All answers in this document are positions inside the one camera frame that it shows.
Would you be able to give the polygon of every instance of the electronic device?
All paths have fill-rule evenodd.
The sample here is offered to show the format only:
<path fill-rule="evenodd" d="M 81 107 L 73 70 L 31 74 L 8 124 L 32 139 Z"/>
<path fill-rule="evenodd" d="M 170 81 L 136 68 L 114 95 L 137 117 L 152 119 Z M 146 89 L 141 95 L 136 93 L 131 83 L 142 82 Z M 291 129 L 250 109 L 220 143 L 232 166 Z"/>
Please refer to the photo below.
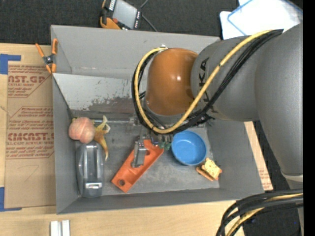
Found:
<path fill-rule="evenodd" d="M 84 198 L 102 194 L 104 150 L 96 141 L 82 144 L 76 151 L 76 173 L 79 191 Z"/>
<path fill-rule="evenodd" d="M 136 30 L 140 27 L 141 11 L 126 0 L 105 0 L 100 25 L 107 29 Z"/>

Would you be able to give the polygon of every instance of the blue tape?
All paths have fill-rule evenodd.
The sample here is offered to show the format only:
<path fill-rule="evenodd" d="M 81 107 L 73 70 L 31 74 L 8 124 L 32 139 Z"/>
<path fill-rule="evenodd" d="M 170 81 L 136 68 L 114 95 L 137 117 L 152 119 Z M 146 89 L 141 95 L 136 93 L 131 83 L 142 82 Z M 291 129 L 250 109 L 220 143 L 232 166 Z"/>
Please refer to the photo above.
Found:
<path fill-rule="evenodd" d="M 4 209 L 4 187 L 0 187 L 0 211 L 20 210 L 21 208 Z"/>
<path fill-rule="evenodd" d="M 0 74 L 8 74 L 9 61 L 21 61 L 21 55 L 0 54 Z"/>

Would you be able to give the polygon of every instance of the banana peel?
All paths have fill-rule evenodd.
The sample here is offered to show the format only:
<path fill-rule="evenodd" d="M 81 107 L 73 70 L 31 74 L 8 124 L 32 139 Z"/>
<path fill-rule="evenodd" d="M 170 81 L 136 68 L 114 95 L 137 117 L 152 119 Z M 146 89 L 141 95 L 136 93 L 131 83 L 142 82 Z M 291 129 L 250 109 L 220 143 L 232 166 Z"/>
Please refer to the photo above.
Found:
<path fill-rule="evenodd" d="M 107 124 L 107 118 L 106 116 L 103 116 L 103 122 L 95 128 L 94 141 L 98 142 L 103 147 L 105 152 L 105 161 L 107 161 L 108 158 L 108 147 L 104 135 L 107 134 L 109 130 L 110 126 Z"/>

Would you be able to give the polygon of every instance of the blue bowl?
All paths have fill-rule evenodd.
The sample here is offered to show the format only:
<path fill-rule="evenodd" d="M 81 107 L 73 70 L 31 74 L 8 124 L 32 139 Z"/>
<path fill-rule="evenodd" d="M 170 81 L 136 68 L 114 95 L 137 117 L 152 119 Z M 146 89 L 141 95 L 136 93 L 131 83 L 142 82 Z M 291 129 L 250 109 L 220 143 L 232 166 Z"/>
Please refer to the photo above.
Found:
<path fill-rule="evenodd" d="M 185 130 L 173 137 L 171 150 L 175 158 L 184 165 L 198 165 L 207 155 L 203 139 L 195 132 Z"/>

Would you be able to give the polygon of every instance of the garlic bulb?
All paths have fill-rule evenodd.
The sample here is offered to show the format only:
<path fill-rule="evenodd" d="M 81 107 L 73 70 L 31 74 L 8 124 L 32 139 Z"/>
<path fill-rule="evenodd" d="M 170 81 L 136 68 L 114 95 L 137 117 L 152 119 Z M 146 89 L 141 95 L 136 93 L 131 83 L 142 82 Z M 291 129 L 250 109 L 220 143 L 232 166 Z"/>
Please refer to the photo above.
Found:
<path fill-rule="evenodd" d="M 95 127 L 91 119 L 79 117 L 72 121 L 68 133 L 71 139 L 87 144 L 94 138 Z"/>

